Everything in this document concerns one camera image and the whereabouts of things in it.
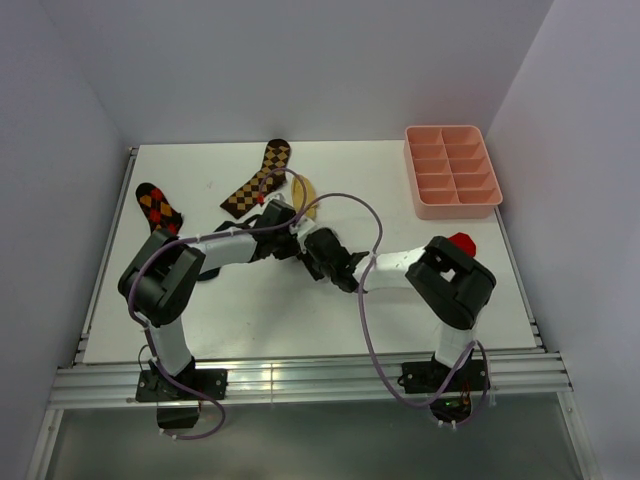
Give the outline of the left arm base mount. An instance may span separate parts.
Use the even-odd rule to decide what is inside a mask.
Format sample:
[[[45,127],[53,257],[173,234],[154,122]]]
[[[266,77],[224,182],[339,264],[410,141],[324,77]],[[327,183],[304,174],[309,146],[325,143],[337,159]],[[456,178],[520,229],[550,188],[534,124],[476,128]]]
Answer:
[[[168,380],[154,365],[138,378],[135,401],[156,405],[159,428],[182,433],[196,426],[204,401],[225,398],[226,369],[192,369],[185,376]]]

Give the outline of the dark navy ankle sock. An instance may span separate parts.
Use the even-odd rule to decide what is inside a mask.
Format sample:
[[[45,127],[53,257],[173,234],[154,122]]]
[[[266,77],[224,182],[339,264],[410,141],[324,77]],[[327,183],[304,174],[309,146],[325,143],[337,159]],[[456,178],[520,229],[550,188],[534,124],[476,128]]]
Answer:
[[[220,267],[203,271],[198,275],[197,281],[205,282],[205,281],[213,280],[219,276],[220,271],[221,271]]]

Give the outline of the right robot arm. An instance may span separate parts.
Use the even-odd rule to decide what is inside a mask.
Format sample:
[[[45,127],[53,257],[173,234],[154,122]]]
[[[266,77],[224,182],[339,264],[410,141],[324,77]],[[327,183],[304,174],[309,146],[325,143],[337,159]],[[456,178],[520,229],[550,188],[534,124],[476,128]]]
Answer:
[[[475,340],[475,324],[497,285],[494,274],[463,249],[466,234],[435,236],[408,251],[376,255],[349,252],[328,228],[300,241],[300,259],[316,280],[326,278],[340,290],[364,295],[374,290],[411,288],[441,321],[433,365],[435,383],[452,390],[468,374],[466,351]]]

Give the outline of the red orange argyle sock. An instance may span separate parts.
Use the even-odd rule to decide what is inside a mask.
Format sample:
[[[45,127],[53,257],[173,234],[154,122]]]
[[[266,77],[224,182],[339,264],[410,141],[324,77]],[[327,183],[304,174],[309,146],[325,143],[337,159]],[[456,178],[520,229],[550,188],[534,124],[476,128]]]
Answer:
[[[158,230],[168,230],[173,235],[179,233],[184,222],[183,215],[171,206],[160,188],[143,182],[137,186],[135,197],[151,233]]]

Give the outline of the brown tan argyle sock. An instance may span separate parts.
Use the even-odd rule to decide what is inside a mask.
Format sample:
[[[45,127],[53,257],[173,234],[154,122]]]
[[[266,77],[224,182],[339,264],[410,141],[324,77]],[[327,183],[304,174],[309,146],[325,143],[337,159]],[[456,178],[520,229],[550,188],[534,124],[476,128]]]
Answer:
[[[220,204],[220,208],[234,219],[242,218],[259,204],[260,199],[264,199],[286,183],[286,173],[283,168],[288,166],[290,157],[291,147],[286,140],[269,140],[260,168],[226,198]]]

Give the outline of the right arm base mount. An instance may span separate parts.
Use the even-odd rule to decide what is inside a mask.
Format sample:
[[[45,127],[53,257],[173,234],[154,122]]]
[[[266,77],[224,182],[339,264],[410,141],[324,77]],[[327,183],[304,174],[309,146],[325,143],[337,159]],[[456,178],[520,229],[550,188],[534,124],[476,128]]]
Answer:
[[[429,361],[401,364],[397,384],[405,394],[435,394],[450,369],[432,357]],[[489,399],[491,381],[481,360],[468,358],[447,383],[444,394],[429,405],[429,413],[439,426],[457,428],[468,422]]]

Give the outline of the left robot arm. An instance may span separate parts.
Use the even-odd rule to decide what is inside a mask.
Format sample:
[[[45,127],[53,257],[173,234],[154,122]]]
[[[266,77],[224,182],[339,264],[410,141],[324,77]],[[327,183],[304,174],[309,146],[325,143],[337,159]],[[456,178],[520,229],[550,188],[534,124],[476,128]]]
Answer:
[[[148,340],[158,370],[159,388],[172,399],[183,399],[195,386],[194,357],[184,334],[181,315],[199,277],[227,265],[249,264],[269,256],[288,258],[299,252],[291,231],[295,209],[274,199],[252,224],[227,224],[222,230],[182,238],[168,229],[154,231],[118,281],[129,313]]]

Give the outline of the pink compartment tray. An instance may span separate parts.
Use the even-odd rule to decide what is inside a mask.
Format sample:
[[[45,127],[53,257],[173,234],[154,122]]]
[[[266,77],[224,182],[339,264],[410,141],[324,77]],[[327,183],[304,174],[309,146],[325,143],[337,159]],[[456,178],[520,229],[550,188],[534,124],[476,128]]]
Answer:
[[[404,157],[422,220],[484,219],[503,202],[484,137],[473,125],[409,126]]]

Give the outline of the yellow ankle sock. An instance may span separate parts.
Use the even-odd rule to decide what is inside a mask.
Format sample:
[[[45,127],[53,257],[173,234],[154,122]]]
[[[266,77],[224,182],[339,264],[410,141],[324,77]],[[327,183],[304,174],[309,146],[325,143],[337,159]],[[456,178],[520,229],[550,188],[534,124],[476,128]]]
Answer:
[[[309,206],[317,198],[316,190],[310,180],[302,175],[294,176],[291,185],[291,200],[297,213],[304,210],[305,216],[315,220],[318,205]]]

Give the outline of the red santa sock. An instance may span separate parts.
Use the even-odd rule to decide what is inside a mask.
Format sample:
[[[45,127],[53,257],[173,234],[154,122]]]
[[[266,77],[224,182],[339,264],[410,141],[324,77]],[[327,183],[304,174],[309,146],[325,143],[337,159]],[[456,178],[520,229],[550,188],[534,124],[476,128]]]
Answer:
[[[470,257],[475,257],[477,253],[477,246],[472,238],[463,232],[455,233],[451,235],[448,240],[457,248],[465,252]]]

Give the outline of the aluminium frame rail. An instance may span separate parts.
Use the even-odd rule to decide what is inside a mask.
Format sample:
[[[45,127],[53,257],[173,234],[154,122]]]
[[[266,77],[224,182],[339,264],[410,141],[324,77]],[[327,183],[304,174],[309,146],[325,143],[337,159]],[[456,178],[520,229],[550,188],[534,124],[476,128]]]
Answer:
[[[489,354],[497,395],[565,393],[573,390],[560,354],[540,349]],[[200,369],[228,373],[224,405],[387,400],[368,356],[290,360],[205,361]],[[49,410],[138,407],[137,364],[79,365],[55,375]]]

